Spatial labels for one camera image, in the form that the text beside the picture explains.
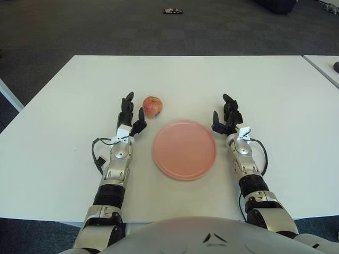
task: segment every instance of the black cable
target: black cable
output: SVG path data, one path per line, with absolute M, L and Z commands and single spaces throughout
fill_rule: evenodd
M 245 215 L 244 215 L 244 213 L 243 213 L 242 207 L 240 206 L 240 198 L 242 197 L 242 194 L 243 194 L 243 193 L 240 192 L 238 203 L 239 203 L 239 209 L 240 209 L 240 211 L 241 211 L 241 213 L 242 213 L 242 215 L 243 215 L 244 220 L 246 221 L 246 218 L 245 218 Z
M 93 157 L 93 160 L 94 160 L 94 164 L 95 164 L 96 168 L 98 169 L 98 171 L 100 172 L 101 175 L 103 174 L 103 171 L 102 171 L 102 168 L 101 168 L 101 166 L 100 166 L 100 164 L 99 164 L 99 162 L 98 162 L 98 160 L 97 160 L 97 158 L 95 157 L 95 154 L 94 154 L 94 146 L 95 146 L 95 144 L 98 143 L 99 141 L 101 141 L 104 144 L 106 144 L 108 146 L 111 146 L 111 145 L 114 145 L 114 144 L 117 144 L 117 143 L 121 142 L 121 140 L 119 140 L 117 142 L 114 142 L 114 143 L 110 144 L 110 143 L 104 142 L 103 140 L 111 140 L 111 139 L 108 139 L 108 138 L 97 138 L 97 139 L 95 139 L 92 142 L 92 157 Z
M 266 152 L 266 149 L 265 149 L 263 143 L 262 143 L 260 140 L 258 140 L 258 139 L 249 139 L 249 140 L 247 140 L 247 141 L 255 141 L 255 142 L 257 142 L 257 143 L 261 146 L 261 148 L 263 149 L 263 151 L 264 151 L 264 154 L 265 154 L 265 165 L 264 165 L 263 171 L 261 172 L 261 175 L 264 176 L 265 173 L 266 173 L 266 170 L 267 170 L 267 166 L 268 166 L 268 164 L 269 164 L 269 160 L 268 160 L 268 158 L 267 158 L 267 152 Z

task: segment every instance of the table leg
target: table leg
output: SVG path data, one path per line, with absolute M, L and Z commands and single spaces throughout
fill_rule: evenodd
M 6 97 L 6 99 L 15 107 L 19 112 L 22 111 L 24 106 L 22 103 L 15 97 L 12 91 L 5 85 L 5 83 L 0 79 L 0 92 Z

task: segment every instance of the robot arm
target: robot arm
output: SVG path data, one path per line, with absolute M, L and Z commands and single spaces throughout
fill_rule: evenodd
M 132 126 L 132 99 L 133 92 L 122 99 L 117 134 L 111 139 L 110 162 L 102 174 L 93 205 L 87 211 L 74 248 L 98 253 L 124 237 L 121 206 L 132 160 L 133 136 L 146 127 L 142 108 L 139 120 Z
M 253 160 L 249 143 L 254 140 L 249 137 L 250 127 L 243 123 L 237 102 L 226 94 L 223 98 L 226 102 L 226 124 L 219 123 L 218 114 L 214 111 L 212 129 L 227 135 L 228 158 L 233 162 L 234 173 L 244 197 L 246 222 L 291 238 L 295 237 L 298 234 L 297 226 L 275 194 L 269 190 Z

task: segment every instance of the pink plate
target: pink plate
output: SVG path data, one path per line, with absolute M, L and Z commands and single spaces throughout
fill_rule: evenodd
M 190 120 L 175 120 L 153 141 L 153 158 L 167 175 L 192 180 L 204 175 L 216 159 L 216 143 L 208 130 Z

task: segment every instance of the small object on floor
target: small object on floor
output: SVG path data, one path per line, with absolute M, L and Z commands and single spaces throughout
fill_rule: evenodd
M 164 14 L 183 14 L 183 10 L 182 9 L 172 9 L 172 8 L 168 8 L 168 9 L 163 9 L 163 13 Z
M 339 13 L 339 7 L 335 6 L 334 4 L 325 3 L 323 1 L 318 1 L 319 3 L 325 4 L 324 10 L 331 12 L 334 15 L 337 15 Z
M 336 62 L 335 64 L 333 64 L 333 69 L 339 73 L 339 62 Z

